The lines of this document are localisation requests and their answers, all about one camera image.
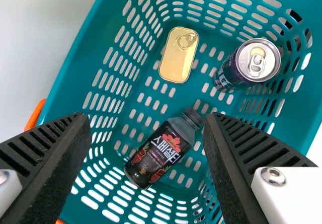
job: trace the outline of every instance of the can top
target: can top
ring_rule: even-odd
[[[278,72],[281,55],[271,41],[255,38],[244,42],[238,48],[236,64],[240,73],[249,81],[264,82]]]

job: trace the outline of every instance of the basket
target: basket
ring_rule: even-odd
[[[222,214],[202,129],[180,163],[141,191],[123,173],[162,122],[193,106],[224,112],[306,154],[322,117],[321,0],[96,0],[54,83],[38,124],[82,111],[92,148],[60,219],[67,223],[216,224]],[[163,81],[158,65],[175,26],[200,36],[188,81]],[[249,38],[278,46],[282,66],[263,85],[217,91],[211,77]]]

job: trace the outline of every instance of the black bottle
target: black bottle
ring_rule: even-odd
[[[193,108],[183,112],[182,117],[169,118],[125,164],[127,177],[139,188],[147,189],[186,154],[202,124],[202,117]]]

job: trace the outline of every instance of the screw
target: screw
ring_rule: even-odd
[[[261,175],[263,179],[271,185],[283,186],[286,184],[286,178],[283,175],[283,173],[275,168],[272,168],[272,167],[263,168],[261,171]]]
[[[9,172],[5,170],[0,170],[0,185],[7,181],[9,177]]]

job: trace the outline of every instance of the pull tab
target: pull tab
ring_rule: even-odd
[[[196,39],[197,39],[197,35],[186,34],[186,35],[178,36],[176,41],[178,42],[178,45],[180,46],[180,48],[187,49],[193,44],[193,42],[196,41]]]
[[[265,67],[265,50],[260,47],[255,47],[251,50],[251,61],[249,71],[251,76],[259,77]]]

